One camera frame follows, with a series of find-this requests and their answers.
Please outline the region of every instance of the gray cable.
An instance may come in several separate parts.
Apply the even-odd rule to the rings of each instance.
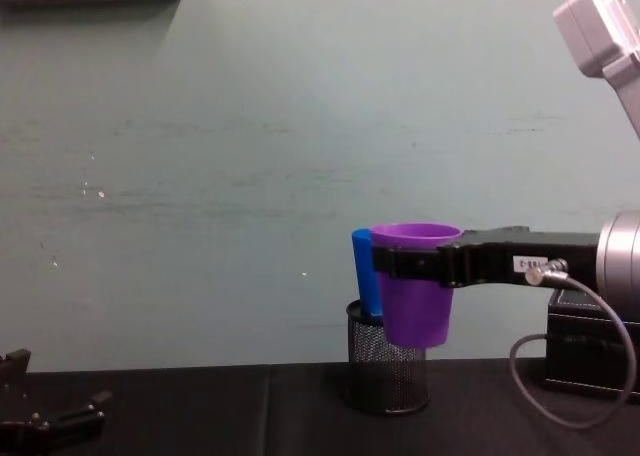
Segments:
[[[607,315],[609,315],[613,323],[616,325],[616,329],[618,330],[618,332],[620,333],[620,337],[622,338],[622,344],[624,345],[624,350],[627,355],[627,361],[628,361],[627,379],[624,384],[624,388],[622,389],[622,392],[620,393],[616,401],[613,403],[613,405],[611,405],[611,407],[607,411],[605,411],[600,416],[589,421],[584,421],[584,422],[567,421],[551,413],[548,409],[546,409],[538,401],[536,401],[536,399],[531,395],[529,390],[525,387],[524,383],[520,379],[520,376],[518,375],[518,370],[516,369],[516,358],[517,358],[518,350],[520,349],[520,347],[530,341],[547,339],[546,334],[532,334],[530,336],[525,336],[524,338],[519,339],[516,342],[516,344],[514,344],[511,347],[511,352],[509,353],[509,369],[511,370],[513,379],[516,385],[518,386],[518,389],[522,392],[523,396],[538,411],[540,411],[540,413],[542,413],[543,416],[545,416],[547,419],[550,419],[554,423],[559,424],[560,426],[564,426],[565,428],[585,430],[585,429],[594,428],[596,426],[599,426],[607,422],[627,402],[627,399],[629,398],[629,394],[631,394],[631,391],[633,391],[633,387],[636,382],[636,372],[637,372],[636,351],[635,351],[635,348],[633,347],[631,336],[629,336],[629,332],[627,331],[627,328],[625,328],[624,323],[622,322],[620,317],[616,314],[616,312],[613,310],[613,308],[611,308],[611,306],[609,306],[604,299],[598,296],[598,294],[595,293],[591,288],[585,286],[579,281],[576,281],[575,279],[567,278],[565,282],[568,285],[572,286],[573,288],[589,295],[591,299],[593,299],[593,301],[598,306],[600,306],[607,313]]]

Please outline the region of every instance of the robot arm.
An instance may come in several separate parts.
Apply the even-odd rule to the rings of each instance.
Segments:
[[[640,29],[627,0],[568,0],[553,16],[578,68],[609,82],[640,136]]]
[[[374,248],[374,268],[391,277],[438,281],[453,288],[485,283],[562,289],[545,278],[552,261],[597,291],[620,313],[640,311],[640,212],[618,214],[601,233],[551,233],[516,226],[466,231],[433,250]]]

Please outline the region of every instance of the black clamp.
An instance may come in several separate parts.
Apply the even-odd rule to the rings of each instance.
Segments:
[[[372,255],[376,272],[391,278],[437,281],[450,288],[484,283],[526,285],[526,264],[563,259],[575,278],[593,288],[598,240],[598,234],[534,232],[511,226],[465,231],[455,241],[434,249],[374,247]]]
[[[20,381],[27,374],[27,367],[31,359],[31,351],[19,349],[0,356],[0,383],[11,384]]]
[[[49,415],[34,412],[26,421],[0,422],[0,453],[47,455],[96,439],[102,433],[110,401],[111,393],[105,391],[74,410]]]

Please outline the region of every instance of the silver cylinder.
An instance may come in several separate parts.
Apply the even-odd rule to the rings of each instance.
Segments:
[[[602,228],[598,292],[617,310],[640,311],[640,211],[619,213]]]

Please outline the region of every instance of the mesh pen holder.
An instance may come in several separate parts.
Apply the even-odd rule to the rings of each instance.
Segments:
[[[385,339],[381,317],[347,306],[349,380],[347,403],[369,414],[394,416],[420,411],[429,404],[424,349],[395,346]]]

